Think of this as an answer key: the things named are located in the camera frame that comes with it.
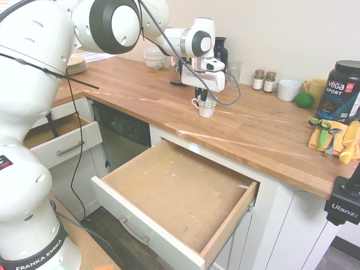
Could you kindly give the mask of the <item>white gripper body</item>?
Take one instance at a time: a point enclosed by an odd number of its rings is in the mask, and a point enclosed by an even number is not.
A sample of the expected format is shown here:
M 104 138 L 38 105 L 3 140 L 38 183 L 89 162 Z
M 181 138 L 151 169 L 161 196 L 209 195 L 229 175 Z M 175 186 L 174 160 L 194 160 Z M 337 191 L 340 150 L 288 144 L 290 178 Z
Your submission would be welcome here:
M 183 67 L 181 81 L 183 84 L 197 88 L 205 89 L 206 86 L 211 91 L 220 92 L 225 88 L 225 75 L 223 71 L 205 71 L 204 73 L 196 72 L 198 77 L 191 73 L 188 68 Z

